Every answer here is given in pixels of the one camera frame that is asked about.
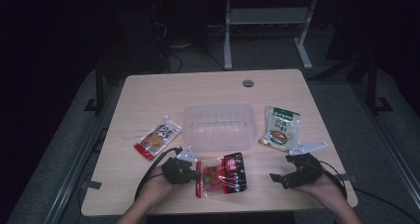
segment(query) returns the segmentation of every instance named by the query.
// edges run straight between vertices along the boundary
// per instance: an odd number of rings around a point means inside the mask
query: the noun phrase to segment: food packet
[[[214,194],[229,194],[247,189],[244,157],[233,153],[211,161],[198,161],[196,170],[201,172],[196,182],[197,197]]]
[[[182,127],[164,116],[163,124],[159,124],[154,129],[142,137],[134,148],[147,160],[153,160],[175,137],[182,131]]]
[[[259,139],[264,145],[284,152],[297,144],[300,114],[276,107],[265,107],[265,135]]]

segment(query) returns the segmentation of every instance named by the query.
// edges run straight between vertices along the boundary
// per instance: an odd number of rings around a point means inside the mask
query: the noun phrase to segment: gray carpet
[[[336,63],[325,60],[333,33],[333,29],[309,32],[305,45],[314,65],[312,70],[303,69],[300,63],[292,40],[296,35],[293,31],[280,31],[275,37],[247,43],[233,43],[233,70],[298,68],[306,77],[315,75]],[[208,54],[195,48],[184,50],[176,54],[182,59],[179,72],[221,70],[222,52],[220,41],[208,46]],[[175,58],[169,63],[172,70],[179,66]],[[360,96],[365,85],[350,85],[345,79],[348,70],[345,68],[322,81],[309,81],[308,85],[353,186],[398,205],[420,220],[419,206],[376,125],[377,120],[384,125],[418,180],[420,119],[401,97],[390,76],[381,71],[377,93],[388,99],[394,111],[372,116]],[[80,203],[85,193],[83,183],[90,178],[99,156],[101,143],[97,140],[106,135],[123,83],[105,86],[106,107],[95,116],[93,112],[83,111],[87,101],[95,96],[93,72],[86,77],[9,223],[49,223],[51,220],[58,223],[114,223],[118,219],[82,216]],[[81,159],[81,151],[88,151],[91,155]],[[81,174],[71,172],[72,168],[80,166]],[[65,180],[74,180],[74,184],[65,186]],[[56,198],[63,195],[68,204],[62,205],[65,207],[62,216],[54,216],[51,209],[58,200]],[[355,210],[364,223],[412,223],[406,215],[383,201],[360,192],[357,195],[359,204]],[[295,220],[299,224],[333,223],[326,210],[298,211]]]

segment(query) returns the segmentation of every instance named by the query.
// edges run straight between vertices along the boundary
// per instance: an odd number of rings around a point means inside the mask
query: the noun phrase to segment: clear plastic container
[[[249,103],[198,104],[184,110],[182,137],[194,152],[247,150],[256,136]]]

